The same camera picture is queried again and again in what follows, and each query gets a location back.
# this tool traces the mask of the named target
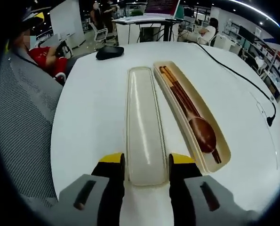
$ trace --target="black mouse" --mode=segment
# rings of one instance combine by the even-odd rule
[[[98,60],[106,60],[110,58],[120,57],[124,53],[124,48],[119,46],[104,46],[98,50],[96,58]]]

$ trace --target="white chair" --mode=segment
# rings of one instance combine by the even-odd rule
[[[97,30],[96,26],[93,23],[89,23],[95,32],[94,41],[95,42],[105,42],[107,37],[107,28]]]
[[[214,37],[211,38],[210,41],[206,41],[206,40],[203,39],[203,37],[200,36],[200,37],[197,38],[197,42],[199,44],[202,44],[202,45],[211,46],[211,42],[216,39],[217,35],[218,35],[218,33],[216,35],[214,35]]]

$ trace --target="chopsticks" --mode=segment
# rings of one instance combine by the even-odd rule
[[[183,87],[180,85],[176,77],[173,75],[173,73],[170,71],[170,69],[166,66],[160,67],[160,72],[162,77],[164,78],[165,82],[169,85],[171,91],[173,92],[174,96],[176,97],[179,105],[181,106],[183,112],[185,115],[187,115],[187,110],[185,107],[191,111],[195,116],[200,117],[200,114],[198,113],[196,107],[194,106],[193,102],[189,98],[189,96],[186,94]],[[219,156],[219,153],[217,149],[215,148],[212,152],[213,158],[217,164],[221,163],[221,159]]]

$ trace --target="cutlery case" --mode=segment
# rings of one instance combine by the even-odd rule
[[[168,182],[167,157],[164,148],[160,113],[148,67],[128,72],[126,102],[127,178],[136,186]]]
[[[211,113],[208,106],[206,105],[206,103],[204,102],[200,94],[197,92],[195,87],[192,85],[191,81],[188,80],[186,75],[175,65],[175,63],[171,61],[155,62],[153,66],[154,66],[154,76],[173,112],[173,115],[177,121],[177,124],[186,142],[190,156],[195,159],[195,162],[203,175],[216,172],[217,170],[219,170],[229,162],[231,158],[231,152],[213,114]],[[194,104],[197,112],[213,128],[216,136],[216,149],[222,161],[220,164],[215,162],[212,154],[203,153],[201,151],[197,139],[193,133],[192,128],[190,127],[187,121],[187,118],[181,106],[179,105],[176,97],[171,91],[168,83],[161,75],[160,72],[161,66],[166,66],[174,74],[174,76],[176,77],[176,79],[178,80],[178,82],[186,92],[187,96]]]

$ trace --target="mesh chair back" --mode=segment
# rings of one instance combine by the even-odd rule
[[[95,26],[93,23],[89,23],[89,25],[91,25],[91,27],[93,28],[93,30],[94,30],[95,33],[98,32],[96,26]]]
[[[32,61],[26,52],[20,55]],[[0,153],[18,192],[56,201],[50,165],[50,139],[62,91],[43,70],[12,52],[0,65]]]

